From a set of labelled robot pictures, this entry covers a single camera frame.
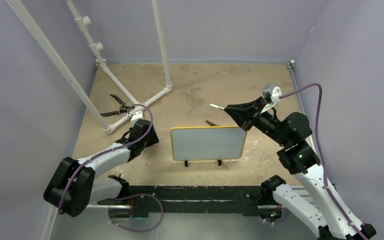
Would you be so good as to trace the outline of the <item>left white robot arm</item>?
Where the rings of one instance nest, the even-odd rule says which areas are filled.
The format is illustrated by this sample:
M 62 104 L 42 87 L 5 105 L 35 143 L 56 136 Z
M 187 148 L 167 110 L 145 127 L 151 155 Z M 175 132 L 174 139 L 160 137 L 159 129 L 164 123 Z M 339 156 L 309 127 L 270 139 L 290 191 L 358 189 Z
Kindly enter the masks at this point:
M 153 123 L 137 120 L 133 127 L 110 147 L 94 155 L 74 159 L 65 157 L 57 166 L 43 199 L 60 215 L 78 216 L 87 205 L 111 199 L 118 205 L 129 199 L 128 183 L 117 176 L 98 181 L 109 170 L 127 164 L 142 151 L 159 142 Z

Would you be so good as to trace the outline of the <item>yellow framed whiteboard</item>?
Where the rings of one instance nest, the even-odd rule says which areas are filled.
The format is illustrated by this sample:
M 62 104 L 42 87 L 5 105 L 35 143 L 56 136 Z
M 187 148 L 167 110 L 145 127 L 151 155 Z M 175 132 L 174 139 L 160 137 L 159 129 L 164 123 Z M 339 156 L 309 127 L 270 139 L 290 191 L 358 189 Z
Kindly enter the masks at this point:
M 192 161 L 237 160 L 242 157 L 247 132 L 237 126 L 174 127 L 170 130 L 172 157 L 185 167 Z

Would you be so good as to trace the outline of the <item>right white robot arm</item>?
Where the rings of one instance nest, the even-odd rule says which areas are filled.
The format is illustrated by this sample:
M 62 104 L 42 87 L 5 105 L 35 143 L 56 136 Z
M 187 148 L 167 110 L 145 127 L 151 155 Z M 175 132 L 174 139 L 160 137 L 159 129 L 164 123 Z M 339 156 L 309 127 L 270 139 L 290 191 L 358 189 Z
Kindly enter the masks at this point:
M 363 223 L 341 199 L 325 175 L 324 166 L 306 138 L 313 132 L 308 117 L 300 112 L 279 120 L 275 113 L 264 111 L 262 98 L 231 104 L 224 108 L 244 131 L 252 127 L 281 146 L 276 154 L 282 166 L 308 192 L 314 204 L 293 193 L 279 176 L 264 181 L 260 196 L 268 204 L 285 206 L 302 221 L 319 240 L 369 240 L 376 235 L 375 228 Z

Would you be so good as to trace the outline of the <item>green whiteboard marker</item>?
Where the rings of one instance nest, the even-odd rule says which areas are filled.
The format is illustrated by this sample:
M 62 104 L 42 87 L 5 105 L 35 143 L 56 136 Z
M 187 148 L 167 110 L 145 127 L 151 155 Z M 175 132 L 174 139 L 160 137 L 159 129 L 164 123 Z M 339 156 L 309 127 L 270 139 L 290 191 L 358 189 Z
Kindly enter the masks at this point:
M 219 105 L 216 105 L 216 104 L 212 104 L 212 103 L 210 103 L 209 106 L 212 107 L 212 108 L 218 109 L 218 110 L 222 110 L 222 111 L 224 111 L 224 109 L 225 109 L 222 106 L 219 106 Z

